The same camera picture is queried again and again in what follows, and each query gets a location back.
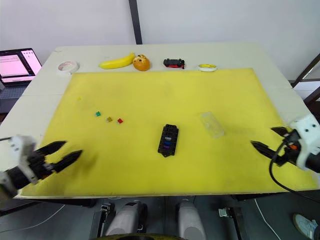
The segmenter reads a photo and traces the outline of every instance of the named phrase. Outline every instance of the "roll of tape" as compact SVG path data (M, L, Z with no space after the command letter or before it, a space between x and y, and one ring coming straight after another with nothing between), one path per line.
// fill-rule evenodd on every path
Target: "roll of tape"
M62 75L71 75L79 69L76 61L65 61L58 66L58 72Z
M217 70L217 66L212 64L200 64L198 65L198 69L203 72L213 72Z

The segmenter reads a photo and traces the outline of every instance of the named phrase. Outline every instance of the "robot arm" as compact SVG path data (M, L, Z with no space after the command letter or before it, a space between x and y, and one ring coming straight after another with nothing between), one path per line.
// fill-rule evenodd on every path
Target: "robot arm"
M45 156L58 151L66 141L55 141L38 150L36 142L30 136L8 138L13 156L18 165L6 171L0 171L0 205L17 195L18 190L28 184L37 184L52 173L59 173L81 155L82 150L71 152L57 163L45 162Z
M310 169L320 173L320 125L312 115L306 115L289 124L293 129L287 131L285 127L271 128L284 137L284 154L277 155L275 163L282 166L286 162L296 165L302 170ZM263 155L272 159L275 151L259 141L251 141L252 145Z

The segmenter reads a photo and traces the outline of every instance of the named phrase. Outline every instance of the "laptop screen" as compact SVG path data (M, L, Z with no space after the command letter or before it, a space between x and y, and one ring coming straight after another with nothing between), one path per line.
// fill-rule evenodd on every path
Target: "laptop screen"
M32 48L0 51L0 78L3 84L30 82L41 64Z

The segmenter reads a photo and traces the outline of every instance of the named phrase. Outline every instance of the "laptop keyboard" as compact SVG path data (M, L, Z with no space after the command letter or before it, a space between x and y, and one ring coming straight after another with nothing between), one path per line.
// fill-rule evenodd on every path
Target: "laptop keyboard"
M5 87L0 93L0 99L18 99L24 93L26 87Z

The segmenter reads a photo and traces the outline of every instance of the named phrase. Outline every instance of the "banana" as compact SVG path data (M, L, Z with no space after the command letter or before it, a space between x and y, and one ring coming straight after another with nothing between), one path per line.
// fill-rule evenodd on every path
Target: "banana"
M128 56L125 56L123 58L110 60L110 61L104 61L99 64L99 67L102 69L117 69L122 68L124 66L127 66L129 64L132 64L133 59L135 58L135 53L131 52Z

